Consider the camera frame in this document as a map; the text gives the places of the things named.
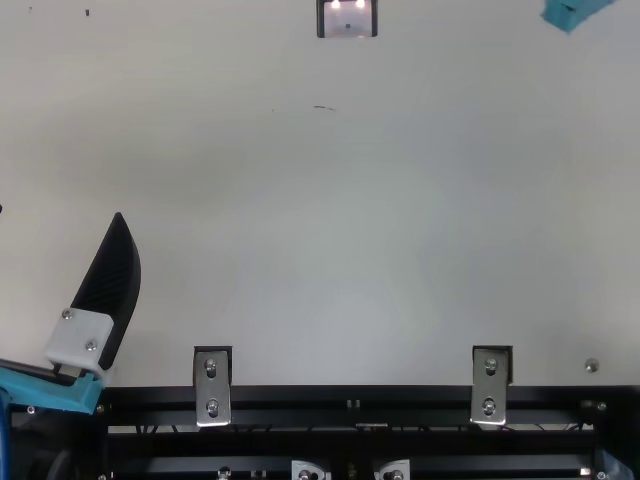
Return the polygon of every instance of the white wall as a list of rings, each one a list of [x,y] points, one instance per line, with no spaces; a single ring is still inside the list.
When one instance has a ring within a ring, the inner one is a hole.
[[[637,384],[640,3],[542,9],[380,0],[358,41],[313,0],[3,0],[0,357],[44,364],[122,211],[117,385],[189,384],[194,345],[237,384],[469,384],[478,344]]]

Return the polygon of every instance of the black plastic part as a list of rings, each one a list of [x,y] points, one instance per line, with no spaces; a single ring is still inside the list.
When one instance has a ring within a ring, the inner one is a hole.
[[[324,0],[316,0],[316,22],[318,38],[324,38]]]
[[[371,0],[371,36],[378,36],[378,0]]]
[[[116,213],[71,308],[104,313],[113,329],[98,362],[108,370],[118,353],[140,292],[140,257],[122,214]]]

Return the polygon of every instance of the silver metal bracket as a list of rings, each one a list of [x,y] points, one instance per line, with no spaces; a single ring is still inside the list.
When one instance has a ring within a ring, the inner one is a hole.
[[[196,423],[222,427],[231,423],[231,382],[226,351],[196,351],[193,357]]]
[[[411,480],[411,462],[407,459],[385,463],[374,472],[374,477],[376,480]]]
[[[473,350],[473,388],[471,421],[504,425],[507,421],[507,385],[509,351],[476,348]]]
[[[291,480],[331,480],[331,472],[305,460],[291,460]]]

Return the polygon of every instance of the cable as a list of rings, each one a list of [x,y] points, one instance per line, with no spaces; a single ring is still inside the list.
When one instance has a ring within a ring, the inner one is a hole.
[[[11,478],[9,430],[9,394],[0,389],[0,480]]]

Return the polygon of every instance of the screw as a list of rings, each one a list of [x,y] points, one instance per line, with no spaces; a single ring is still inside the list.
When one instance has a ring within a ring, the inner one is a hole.
[[[496,402],[492,398],[487,398],[482,404],[482,411],[487,417],[490,417],[496,411]]]
[[[487,369],[487,373],[489,375],[495,373],[497,366],[498,366],[498,362],[496,361],[495,358],[487,358],[487,360],[485,360],[484,362],[484,368]]]
[[[207,412],[211,418],[218,416],[218,401],[215,398],[207,402]]]
[[[214,378],[216,376],[216,361],[213,358],[207,358],[204,362],[204,369],[207,371],[207,377]]]
[[[589,373],[596,373],[600,368],[600,362],[597,358],[588,358],[586,362],[584,362],[584,369]]]

